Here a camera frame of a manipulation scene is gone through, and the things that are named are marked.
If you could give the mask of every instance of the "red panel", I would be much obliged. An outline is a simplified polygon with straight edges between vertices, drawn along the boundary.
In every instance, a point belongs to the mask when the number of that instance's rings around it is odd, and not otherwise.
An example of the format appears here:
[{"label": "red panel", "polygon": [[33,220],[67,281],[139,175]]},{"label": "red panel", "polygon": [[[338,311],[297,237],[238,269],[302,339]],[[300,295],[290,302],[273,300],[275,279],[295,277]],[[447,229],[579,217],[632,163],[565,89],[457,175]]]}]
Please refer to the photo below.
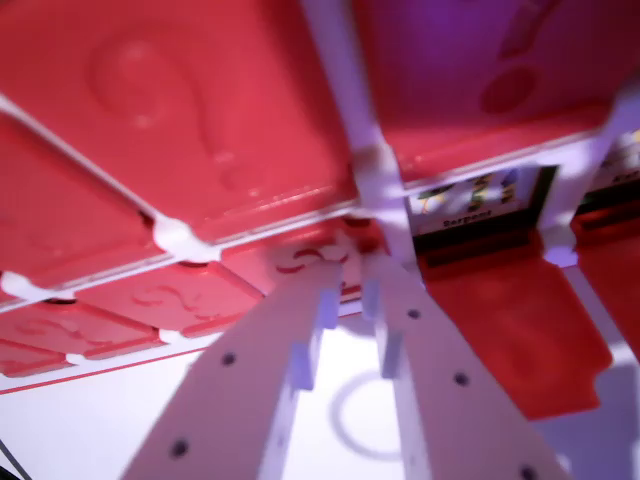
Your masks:
[{"label": "red panel", "polygon": [[68,366],[62,353],[0,340],[0,372],[7,377],[24,377]]},{"label": "red panel", "polygon": [[77,296],[146,325],[211,333],[240,318],[262,295],[220,264],[170,267],[107,283]]},{"label": "red panel", "polygon": [[542,418],[598,406],[606,343],[537,240],[423,273],[447,312],[523,413]]},{"label": "red panel", "polygon": [[296,1],[1,8],[0,91],[202,238],[355,197]]},{"label": "red panel", "polygon": [[344,268],[343,300],[360,297],[360,254],[383,244],[370,220],[336,219],[225,250],[222,263],[260,291],[319,260],[339,261]]},{"label": "red panel", "polygon": [[157,331],[86,305],[37,304],[0,315],[0,338],[105,358],[160,345]]},{"label": "red panel", "polygon": [[51,286],[159,252],[135,207],[4,116],[0,162],[0,269]]},{"label": "red panel", "polygon": [[580,215],[579,266],[640,358],[640,201]]},{"label": "red panel", "polygon": [[405,181],[594,128],[640,52],[637,0],[354,7]]}]

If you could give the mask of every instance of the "question mark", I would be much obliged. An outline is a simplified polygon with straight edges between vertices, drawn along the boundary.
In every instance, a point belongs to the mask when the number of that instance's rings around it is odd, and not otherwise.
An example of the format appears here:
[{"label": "question mark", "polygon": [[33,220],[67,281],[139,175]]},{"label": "question mark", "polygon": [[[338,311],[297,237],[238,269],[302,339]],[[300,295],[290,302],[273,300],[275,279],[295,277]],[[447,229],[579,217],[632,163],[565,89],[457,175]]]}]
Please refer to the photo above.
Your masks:
[{"label": "question mark", "polygon": [[80,330],[80,327],[69,320],[58,323],[43,318],[30,319],[23,324],[15,325],[14,328],[17,332],[28,336],[46,335],[48,329],[54,334],[62,333],[73,341],[79,340],[92,347],[105,347],[113,343],[110,340],[91,340],[87,338]]},{"label": "question mark", "polygon": [[234,153],[225,140],[242,131],[242,115],[221,118],[212,115],[210,108],[211,104],[229,105],[229,99],[242,102],[239,82],[232,81],[236,79],[227,66],[225,75],[209,85],[211,79],[198,63],[225,53],[222,49],[212,52],[207,45],[173,25],[138,27],[115,35],[91,55],[89,88],[106,112],[133,129],[152,129],[172,117],[180,123],[193,122],[195,142],[211,159],[209,165],[217,171],[220,184],[255,196],[266,176],[263,167]]},{"label": "question mark", "polygon": [[[561,0],[524,0],[511,19],[507,35],[498,52],[498,60],[509,60],[527,53],[545,21]],[[480,97],[482,109],[490,114],[507,113],[529,98],[537,77],[529,67],[517,66],[498,75]]]}]

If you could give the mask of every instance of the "white bracket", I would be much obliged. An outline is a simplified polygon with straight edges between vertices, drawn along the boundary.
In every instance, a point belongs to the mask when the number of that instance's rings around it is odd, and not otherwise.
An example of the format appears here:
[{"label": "white bracket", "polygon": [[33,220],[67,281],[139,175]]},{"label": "white bracket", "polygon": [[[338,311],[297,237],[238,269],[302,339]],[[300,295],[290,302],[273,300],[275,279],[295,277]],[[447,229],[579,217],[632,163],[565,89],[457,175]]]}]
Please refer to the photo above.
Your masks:
[{"label": "white bracket", "polygon": [[416,279],[364,259],[365,316],[393,379],[407,479],[567,480],[569,475]]},{"label": "white bracket", "polygon": [[298,390],[312,389],[323,328],[337,325],[342,267],[280,284],[192,365],[123,477],[275,480]]}]

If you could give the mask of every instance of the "white surface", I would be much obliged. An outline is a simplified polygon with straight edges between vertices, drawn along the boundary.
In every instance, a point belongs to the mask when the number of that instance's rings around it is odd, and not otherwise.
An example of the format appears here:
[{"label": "white surface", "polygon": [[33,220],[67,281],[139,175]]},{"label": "white surface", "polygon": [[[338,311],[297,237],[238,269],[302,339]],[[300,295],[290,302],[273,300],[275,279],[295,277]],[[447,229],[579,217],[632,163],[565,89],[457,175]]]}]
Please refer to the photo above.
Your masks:
[{"label": "white surface", "polygon": [[[359,317],[342,322],[348,328],[325,333],[315,391],[300,395],[284,479],[401,480],[393,392],[372,373],[371,330]],[[0,396],[0,438],[34,480],[115,480],[196,356]],[[640,479],[639,371],[621,357],[597,382],[599,409],[537,424],[577,480]],[[340,441],[331,424],[336,410],[364,452]]]}]

